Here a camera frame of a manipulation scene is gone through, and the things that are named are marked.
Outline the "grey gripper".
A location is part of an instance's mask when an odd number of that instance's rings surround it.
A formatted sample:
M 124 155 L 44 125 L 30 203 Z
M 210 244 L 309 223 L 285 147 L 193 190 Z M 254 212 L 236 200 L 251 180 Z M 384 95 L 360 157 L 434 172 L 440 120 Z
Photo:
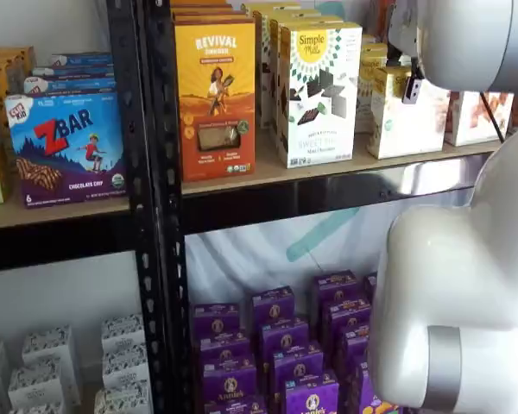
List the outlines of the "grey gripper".
M 418 1 L 396 0 L 388 25 L 388 43 L 400 53 L 411 57 L 411 71 L 407 77 L 402 102 L 416 104 L 424 73 L 418 59 Z

